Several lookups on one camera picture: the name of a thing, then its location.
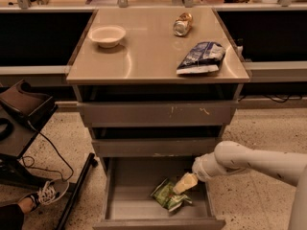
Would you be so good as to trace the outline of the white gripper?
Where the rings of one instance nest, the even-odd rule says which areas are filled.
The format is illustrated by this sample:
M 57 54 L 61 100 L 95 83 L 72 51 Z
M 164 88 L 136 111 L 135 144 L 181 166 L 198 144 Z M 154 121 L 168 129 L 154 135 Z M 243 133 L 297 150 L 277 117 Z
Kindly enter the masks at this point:
M 174 186 L 175 194 L 180 195 L 198 184 L 220 174 L 219 164 L 213 152 L 195 158 L 192 166 L 193 173 L 186 173 Z

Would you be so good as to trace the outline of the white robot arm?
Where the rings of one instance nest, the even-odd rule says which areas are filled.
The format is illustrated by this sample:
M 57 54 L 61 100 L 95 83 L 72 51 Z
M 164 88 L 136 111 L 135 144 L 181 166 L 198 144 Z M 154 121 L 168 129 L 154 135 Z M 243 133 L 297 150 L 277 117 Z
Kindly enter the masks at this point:
M 251 169 L 296 187 L 288 230 L 307 230 L 307 154 L 249 149 L 232 141 L 222 141 L 211 153 L 195 159 L 173 191 L 180 195 L 199 181 Z

